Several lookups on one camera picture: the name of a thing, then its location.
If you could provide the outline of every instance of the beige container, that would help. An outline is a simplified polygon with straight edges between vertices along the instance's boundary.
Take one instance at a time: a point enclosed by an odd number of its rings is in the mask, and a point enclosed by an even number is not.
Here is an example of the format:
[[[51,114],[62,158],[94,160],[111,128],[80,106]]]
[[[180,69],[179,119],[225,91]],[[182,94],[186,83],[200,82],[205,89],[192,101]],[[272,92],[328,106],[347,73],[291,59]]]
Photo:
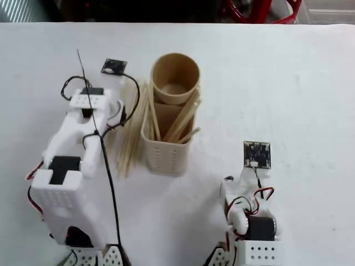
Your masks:
[[[180,106],[165,105],[155,103],[156,116],[159,124],[161,136],[164,137],[170,126],[181,111]],[[185,173],[187,167],[187,158],[191,139],[184,144],[175,144],[169,142],[155,141],[149,139],[150,121],[148,112],[145,113],[141,137],[145,146],[146,159],[152,172],[181,176]],[[188,123],[181,137],[191,132],[194,126],[195,118],[193,117]]]
[[[154,63],[151,81],[159,100],[166,104],[180,105],[199,86],[200,69],[186,55],[165,54]]]

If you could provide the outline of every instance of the circuit board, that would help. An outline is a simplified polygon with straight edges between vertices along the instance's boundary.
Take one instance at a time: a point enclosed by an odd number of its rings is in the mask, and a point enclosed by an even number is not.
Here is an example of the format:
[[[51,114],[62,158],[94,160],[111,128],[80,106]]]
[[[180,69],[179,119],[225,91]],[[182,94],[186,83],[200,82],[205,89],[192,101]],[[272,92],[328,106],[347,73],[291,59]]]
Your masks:
[[[121,76],[126,69],[127,62],[114,60],[114,59],[106,59],[104,66],[101,69],[101,73]]]
[[[244,141],[244,167],[270,169],[270,143]]]

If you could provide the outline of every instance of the cable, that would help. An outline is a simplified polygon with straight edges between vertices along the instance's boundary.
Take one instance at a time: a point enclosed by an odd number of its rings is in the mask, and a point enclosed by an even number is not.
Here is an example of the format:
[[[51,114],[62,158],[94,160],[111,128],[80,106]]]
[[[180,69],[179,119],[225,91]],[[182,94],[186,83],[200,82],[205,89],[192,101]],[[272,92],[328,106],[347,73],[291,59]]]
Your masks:
[[[260,178],[258,177],[257,172],[256,172],[256,168],[253,167],[253,170],[254,170],[255,175],[256,175],[256,178],[257,178],[257,186],[258,186],[259,188],[262,188],[261,182],[260,182]],[[261,198],[264,199],[264,194],[263,194],[262,192],[261,192]]]
[[[80,58],[80,54],[79,54],[79,51],[77,50],[77,53],[78,53],[78,57],[79,57],[79,61],[80,61],[80,65],[82,67],[82,71],[83,71],[83,77],[84,77],[84,80],[86,80],[86,77],[85,77],[85,71],[84,71],[84,66],[83,66],[83,63],[82,63],[82,60]],[[98,128],[96,126],[96,122],[95,122],[95,117],[94,117],[94,109],[92,107],[92,104],[91,104],[91,101],[90,101],[90,94],[89,94],[89,90],[88,90],[88,86],[87,86],[87,83],[85,82],[85,89],[86,89],[86,92],[87,92],[87,95],[88,95],[88,98],[89,98],[89,105],[90,105],[90,109],[92,111],[92,117],[93,117],[93,121],[94,121],[94,126],[95,126],[95,131],[93,134],[89,134],[90,136],[94,136],[94,135],[98,135],[100,137],[100,143],[101,143],[101,148],[102,148],[102,152],[103,152],[103,156],[104,156],[104,161],[105,161],[105,167],[106,167],[106,171],[107,171],[107,175],[109,177],[109,183],[110,183],[110,189],[111,189],[111,194],[112,194],[112,200],[113,200],[113,207],[114,207],[114,213],[115,213],[115,222],[116,222],[116,232],[117,232],[117,240],[118,240],[118,248],[120,250],[120,253],[121,253],[121,257],[122,257],[122,262],[123,262],[123,266],[126,266],[128,265],[128,259],[126,258],[126,255],[125,255],[125,252],[124,252],[124,249],[122,247],[122,243],[121,243],[121,237],[120,237],[120,229],[119,229],[119,219],[118,219],[118,212],[117,212],[117,203],[116,203],[116,196],[115,196],[115,189],[114,189],[114,186],[113,186],[113,180],[112,180],[112,175],[111,175],[111,170],[110,170],[110,166],[109,166],[109,161],[108,161],[108,156],[107,156],[107,151],[106,151],[106,148],[105,148],[105,143],[104,143],[104,134],[102,136],[100,136],[99,134],[99,131],[98,131]]]
[[[237,257],[237,247],[234,246],[234,259],[233,259],[233,265],[232,266],[234,266],[234,264],[235,264],[236,257]]]
[[[117,112],[113,116],[109,117],[108,120],[111,120],[112,118],[116,117],[120,113],[120,110],[121,110],[121,104],[119,101],[117,101]]]
[[[44,164],[44,162],[40,162],[27,176],[26,176],[26,180],[31,180],[34,178],[34,174],[37,172],[38,169],[40,169],[42,167],[42,165]]]
[[[228,207],[227,207],[227,219],[229,218],[229,213],[230,213],[230,211],[232,210],[232,207],[233,207],[235,204],[240,204],[240,203],[241,203],[241,202],[235,203],[235,202],[236,202],[237,200],[239,200],[240,198],[243,198],[243,199],[245,199],[245,200],[247,201],[247,203],[248,203],[248,205],[249,205],[249,209],[246,209],[246,210],[248,211],[248,213],[251,213],[251,212],[252,212],[252,210],[251,210],[251,203],[250,203],[249,199],[247,199],[247,198],[244,197],[244,196],[239,196],[239,197],[234,198],[234,199],[231,201],[231,203],[228,205]]]
[[[272,196],[272,194],[275,191],[275,189],[273,187],[264,187],[264,188],[260,188],[259,190],[255,191],[253,196],[254,196],[254,199],[255,199],[255,202],[256,202],[256,209],[250,215],[256,215],[259,212],[260,204],[259,204],[259,201],[256,198],[256,195],[258,193],[261,193],[261,192],[266,191],[266,190],[270,190],[270,193],[266,196],[266,200],[267,201],[268,201],[268,199]]]
[[[137,82],[133,77],[131,77],[130,75],[127,75],[127,74],[125,74],[125,73],[122,73],[122,76],[126,76],[127,78],[133,80],[133,82],[135,83],[135,86],[136,86],[136,88],[137,88],[137,101],[135,102],[135,105],[134,105],[134,107],[133,107],[133,109],[132,109],[132,112],[129,114],[129,116],[127,116],[127,118],[126,118],[124,121],[119,122],[119,123],[117,123],[116,125],[109,126],[109,127],[104,131],[104,133],[102,134],[102,137],[103,137],[103,138],[105,138],[106,134],[107,134],[110,130],[115,129],[115,128],[118,127],[118,126],[124,126],[124,125],[128,122],[128,120],[131,119],[131,117],[133,116],[135,110],[137,109],[137,106],[138,106],[138,103],[139,103],[139,100],[140,100],[140,88],[139,88],[138,82]]]
[[[75,253],[75,251],[73,249],[72,249],[72,254],[74,254],[74,256],[75,256],[75,262],[71,266],[75,266],[78,263],[78,255]]]
[[[64,82],[64,85],[63,85],[63,87],[62,87],[62,89],[61,89],[61,91],[60,91],[60,95],[61,95],[63,98],[65,98],[67,101],[70,101],[70,100],[72,99],[72,97],[71,97],[71,96],[70,96],[70,97],[67,97],[67,96],[65,95],[65,93],[64,93],[64,90],[66,89],[66,87],[68,86],[68,84],[69,84],[73,79],[82,79],[82,80],[85,81],[85,84],[86,84],[89,88],[92,87],[92,85],[91,85],[91,83],[89,82],[89,80],[87,80],[84,76],[71,76],[69,79],[67,79],[67,80]]]
[[[30,191],[31,191],[31,186],[28,187],[28,191],[27,191],[28,200],[29,200],[29,202],[32,204],[32,206],[40,212],[40,215],[42,216],[42,215],[43,215],[43,210],[42,210],[41,207],[38,206],[37,203],[35,203],[35,201],[32,199],[31,194],[30,194]]]

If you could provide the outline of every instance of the white table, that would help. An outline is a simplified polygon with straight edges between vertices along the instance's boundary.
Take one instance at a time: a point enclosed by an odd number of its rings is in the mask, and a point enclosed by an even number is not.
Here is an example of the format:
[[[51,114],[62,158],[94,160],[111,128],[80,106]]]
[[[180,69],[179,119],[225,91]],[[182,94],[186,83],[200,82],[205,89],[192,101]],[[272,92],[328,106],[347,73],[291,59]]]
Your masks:
[[[127,60],[137,78],[168,52],[201,68],[202,132],[186,175],[138,167],[115,184],[133,266],[202,265],[227,228],[219,185],[239,176],[243,140],[271,142],[285,265],[353,265],[354,47],[350,25],[0,24],[2,264],[55,265],[67,254],[27,202],[24,176],[62,123],[59,91],[80,74],[79,48],[90,81],[111,88],[116,77],[99,72],[106,58]]]

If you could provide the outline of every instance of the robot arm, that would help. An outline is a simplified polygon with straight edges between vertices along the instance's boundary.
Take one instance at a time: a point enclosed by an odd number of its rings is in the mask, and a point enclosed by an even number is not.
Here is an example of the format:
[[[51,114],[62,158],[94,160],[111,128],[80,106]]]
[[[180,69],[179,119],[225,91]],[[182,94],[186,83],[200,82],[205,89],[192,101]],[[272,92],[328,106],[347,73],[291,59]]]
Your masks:
[[[277,217],[270,208],[272,187],[262,187],[270,178],[270,144],[244,143],[244,169],[238,180],[222,181],[220,201],[230,230],[226,232],[226,266],[282,265],[282,243]],[[221,258],[212,254],[207,265],[219,265]]]
[[[31,191],[58,244],[102,250],[108,243],[117,243],[109,233],[115,228],[113,213],[103,213],[103,209],[112,210],[113,203],[107,193],[107,173],[100,167],[100,137],[92,135],[82,141],[95,131],[93,114],[102,134],[110,117],[121,119],[123,103],[108,89],[88,89],[93,109],[86,91],[77,90],[59,131],[43,153],[44,169],[37,171]],[[82,149],[80,156],[73,152],[76,146]]]

